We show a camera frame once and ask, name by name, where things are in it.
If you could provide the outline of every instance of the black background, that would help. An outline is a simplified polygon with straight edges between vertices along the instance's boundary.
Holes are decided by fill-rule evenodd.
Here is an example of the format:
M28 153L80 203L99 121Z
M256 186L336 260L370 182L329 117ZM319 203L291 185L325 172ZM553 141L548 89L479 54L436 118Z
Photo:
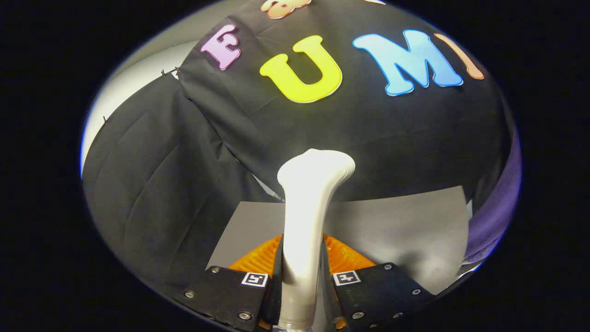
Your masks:
M150 37L208 3L20 3L3 11L3 53L14 56L3 61L2 75L11 88L4 89L5 224L20 226L6 234L2 273L18 282L3 287L3 330L213 330L114 258L93 228L78 178L83 123L104 80ZM590 126L587 106L577 105L587 95L580 18L587 8L520 0L393 3L447 32L495 75L525 159L516 217L497 250L462 286L397 330L588 328L576 239L584 235L578 212L587 196L581 180Z

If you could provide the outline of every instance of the white handle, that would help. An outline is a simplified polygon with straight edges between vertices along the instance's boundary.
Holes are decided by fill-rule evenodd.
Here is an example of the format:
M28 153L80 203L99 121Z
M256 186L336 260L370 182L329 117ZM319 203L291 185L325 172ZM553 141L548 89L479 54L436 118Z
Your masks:
M310 149L278 171L285 191L283 291L279 326L304 330L316 312L320 246L332 195L355 171L345 153Z

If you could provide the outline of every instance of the pink letter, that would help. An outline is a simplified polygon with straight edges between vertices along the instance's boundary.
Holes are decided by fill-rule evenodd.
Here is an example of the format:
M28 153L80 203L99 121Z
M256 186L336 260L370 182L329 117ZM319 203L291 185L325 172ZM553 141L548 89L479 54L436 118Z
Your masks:
M219 62L219 69L221 70L225 70L240 56L241 51L239 49L236 48L232 51L227 48L228 45L236 46L238 44L238 39L234 35L228 34L228 32L234 30L235 25L225 25L201 47L201 52L207 51Z

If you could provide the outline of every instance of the letter m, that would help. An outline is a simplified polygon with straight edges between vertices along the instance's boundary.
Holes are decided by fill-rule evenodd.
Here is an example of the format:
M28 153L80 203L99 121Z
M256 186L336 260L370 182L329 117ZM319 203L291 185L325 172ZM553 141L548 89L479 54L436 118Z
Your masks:
M398 96L414 90L413 82L405 79L401 70L422 87L428 87L428 66L434 72L432 80L436 85L463 84L461 76L453 70L427 34L417 30L405 30L404 37L408 44L407 50L378 34L363 35L352 42L354 47L366 50L375 59L387 78L385 92L388 95Z

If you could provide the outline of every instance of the letter u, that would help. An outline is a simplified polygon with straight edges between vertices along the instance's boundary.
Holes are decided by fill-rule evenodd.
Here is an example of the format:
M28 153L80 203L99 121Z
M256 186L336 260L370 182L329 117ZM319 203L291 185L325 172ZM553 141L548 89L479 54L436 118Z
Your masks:
M342 71L334 59L321 45L318 35L309 36L297 42L293 51L304 52L322 72L322 79L313 84L301 82L287 64L289 57L281 53L260 67L260 74L268 76L288 99L296 103L312 103L334 93L342 83Z

